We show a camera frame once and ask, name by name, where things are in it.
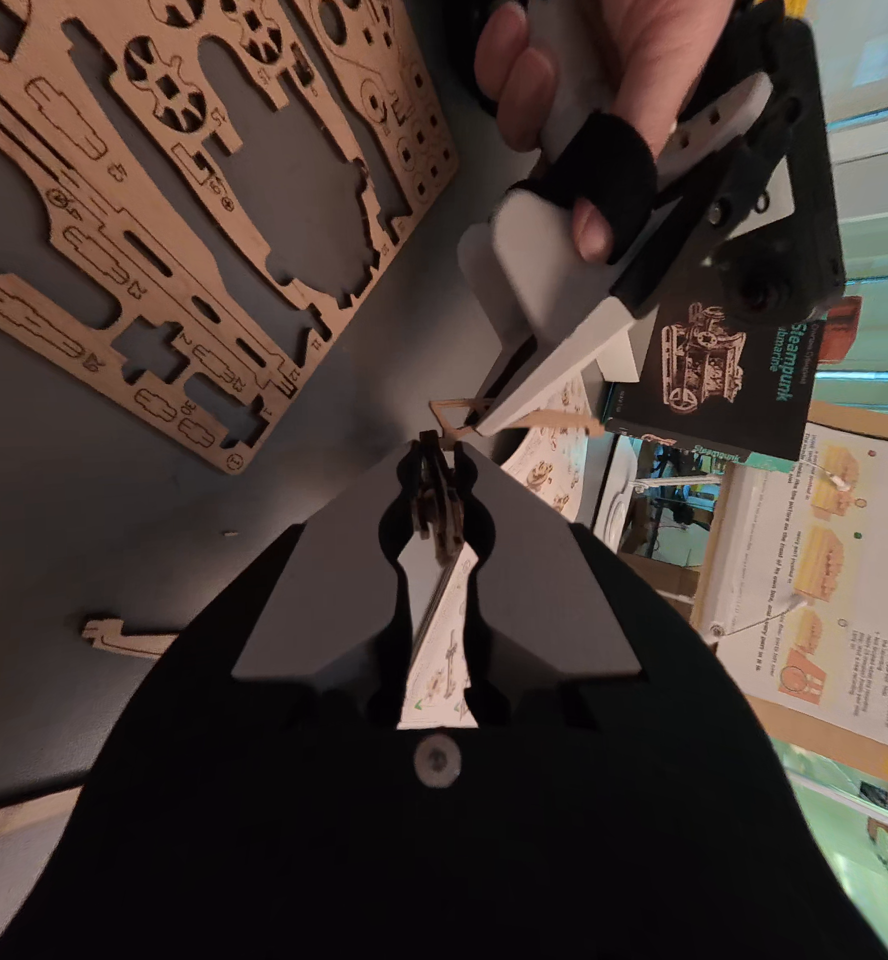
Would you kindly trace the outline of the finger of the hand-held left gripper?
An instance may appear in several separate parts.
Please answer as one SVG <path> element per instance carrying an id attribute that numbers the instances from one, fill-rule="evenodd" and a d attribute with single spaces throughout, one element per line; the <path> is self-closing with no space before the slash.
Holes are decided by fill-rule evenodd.
<path id="1" fill-rule="evenodd" d="M 637 319 L 610 293 L 619 270 L 588 263 L 571 235 L 571 215 L 524 188 L 507 192 L 491 219 L 493 247 L 537 341 L 528 372 L 483 414 L 481 434 L 532 411 L 571 377 L 596 364 L 606 380 L 637 380 Z"/>
<path id="2" fill-rule="evenodd" d="M 537 341 L 494 250 L 490 222 L 474 223 L 465 230 L 457 246 L 457 259 L 465 282 L 500 343 L 498 359 L 472 405 L 473 409 L 488 409 L 503 397 L 518 374 L 529 371 Z"/>

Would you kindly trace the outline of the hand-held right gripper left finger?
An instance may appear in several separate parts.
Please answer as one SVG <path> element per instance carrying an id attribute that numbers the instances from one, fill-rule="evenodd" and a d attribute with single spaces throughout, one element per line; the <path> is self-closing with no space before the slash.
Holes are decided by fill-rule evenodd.
<path id="1" fill-rule="evenodd" d="M 235 680 L 338 691 L 363 710 L 403 708 L 414 624 L 400 558 L 415 535 L 421 468 L 412 440 L 304 524 Z"/>

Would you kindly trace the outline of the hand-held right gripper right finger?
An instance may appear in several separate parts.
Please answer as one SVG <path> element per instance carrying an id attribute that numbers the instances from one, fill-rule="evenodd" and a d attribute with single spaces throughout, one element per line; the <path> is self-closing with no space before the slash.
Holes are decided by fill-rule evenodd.
<path id="1" fill-rule="evenodd" d="M 582 529 L 466 443 L 453 466 L 475 556 L 463 628 L 471 713 L 513 714 L 534 694 L 640 678 Z"/>

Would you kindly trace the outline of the curved wooden arm part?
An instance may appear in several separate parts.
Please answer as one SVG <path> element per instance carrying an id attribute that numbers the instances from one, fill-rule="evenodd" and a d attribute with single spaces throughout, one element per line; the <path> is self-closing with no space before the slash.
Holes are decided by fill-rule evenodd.
<path id="1" fill-rule="evenodd" d="M 459 398 L 430 400 L 427 402 L 430 413 L 433 415 L 438 423 L 438 426 L 440 427 L 442 444 L 449 450 L 453 448 L 455 443 L 463 441 L 464 438 L 470 434 L 477 433 L 483 436 L 484 434 L 482 434 L 480 430 L 480 425 L 483 421 L 480 420 L 475 424 L 454 426 L 446 419 L 445 412 L 452 409 L 460 409 L 467 410 L 474 414 L 483 415 L 490 411 L 490 408 L 493 406 L 493 404 L 494 401 L 492 398 Z M 515 421 L 512 421 L 508 426 L 498 427 L 498 432 L 508 429 L 531 430 L 545 428 L 558 431 L 583 431 L 588 437 L 591 438 L 600 437 L 606 433 L 605 425 L 591 414 L 579 414 L 555 410 L 531 411 L 519 417 Z"/>

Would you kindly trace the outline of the dark toothed wooden part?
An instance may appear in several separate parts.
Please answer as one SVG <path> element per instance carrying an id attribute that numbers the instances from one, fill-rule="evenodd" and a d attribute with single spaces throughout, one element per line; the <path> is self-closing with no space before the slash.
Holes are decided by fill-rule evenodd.
<path id="1" fill-rule="evenodd" d="M 462 498 L 436 431 L 419 434 L 416 452 L 416 486 L 410 497 L 413 532 L 432 544 L 438 564 L 446 567 L 459 558 L 465 544 Z"/>

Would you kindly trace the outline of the black model kit box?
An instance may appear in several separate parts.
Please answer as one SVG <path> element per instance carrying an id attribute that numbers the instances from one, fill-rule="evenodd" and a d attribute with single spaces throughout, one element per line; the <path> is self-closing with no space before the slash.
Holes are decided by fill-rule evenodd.
<path id="1" fill-rule="evenodd" d="M 612 387 L 613 434 L 786 473 L 808 421 L 823 324 L 744 329 L 690 297 L 657 313 L 636 382 Z"/>

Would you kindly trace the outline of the plywood model parts sheet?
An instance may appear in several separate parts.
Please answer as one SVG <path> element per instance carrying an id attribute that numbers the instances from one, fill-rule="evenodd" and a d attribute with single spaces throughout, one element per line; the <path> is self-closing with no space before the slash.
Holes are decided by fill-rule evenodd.
<path id="1" fill-rule="evenodd" d="M 47 240 L 114 298 L 96 329 L 0 272 L 0 333 L 208 462 L 240 474 L 404 242 L 450 185 L 459 154 L 403 2 L 2 2 L 21 28 L 0 47 L 0 154 L 42 202 Z M 312 321 L 294 360 L 226 289 L 73 64 L 76 24 L 110 60 L 110 89 L 191 195 L 283 304 Z M 347 294 L 279 282 L 271 247 L 208 142 L 244 141 L 205 77 L 218 42 L 267 106 L 306 109 L 353 166 L 364 279 Z"/>

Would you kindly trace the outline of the person's left hand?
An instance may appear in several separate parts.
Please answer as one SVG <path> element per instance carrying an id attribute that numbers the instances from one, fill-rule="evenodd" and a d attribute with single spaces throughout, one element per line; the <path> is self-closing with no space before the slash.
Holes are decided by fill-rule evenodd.
<path id="1" fill-rule="evenodd" d="M 726 26 L 733 2 L 505 2 L 474 51 L 474 80 L 514 151 L 548 146 L 567 86 L 612 93 L 589 111 L 535 192 L 570 210 L 583 261 L 616 263 L 657 194 L 656 161 Z"/>

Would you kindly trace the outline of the illustrated instruction booklet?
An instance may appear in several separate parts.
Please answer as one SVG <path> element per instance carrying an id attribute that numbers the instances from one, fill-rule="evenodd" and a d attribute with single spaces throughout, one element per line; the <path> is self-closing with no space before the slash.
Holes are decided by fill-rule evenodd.
<path id="1" fill-rule="evenodd" d="M 589 438 L 583 428 L 528 428 L 500 468 L 568 522 L 582 501 Z M 466 585 L 477 555 L 464 545 L 448 563 L 415 637 L 398 727 L 474 728 L 465 702 L 470 679 L 463 653 Z"/>

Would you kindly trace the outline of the orange object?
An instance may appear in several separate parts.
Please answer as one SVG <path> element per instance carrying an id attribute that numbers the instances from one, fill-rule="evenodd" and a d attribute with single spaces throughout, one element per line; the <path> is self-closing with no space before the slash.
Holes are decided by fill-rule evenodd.
<path id="1" fill-rule="evenodd" d="M 827 312 L 818 364 L 836 365 L 846 359 L 857 339 L 862 307 L 862 296 L 846 295 Z"/>

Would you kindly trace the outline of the small notched wooden part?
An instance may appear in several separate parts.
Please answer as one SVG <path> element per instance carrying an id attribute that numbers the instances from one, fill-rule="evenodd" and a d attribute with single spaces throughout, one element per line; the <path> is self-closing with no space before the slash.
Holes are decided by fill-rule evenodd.
<path id="1" fill-rule="evenodd" d="M 128 632 L 120 618 L 89 619 L 80 630 L 92 649 L 139 659 L 158 660 L 177 640 L 177 632 Z"/>

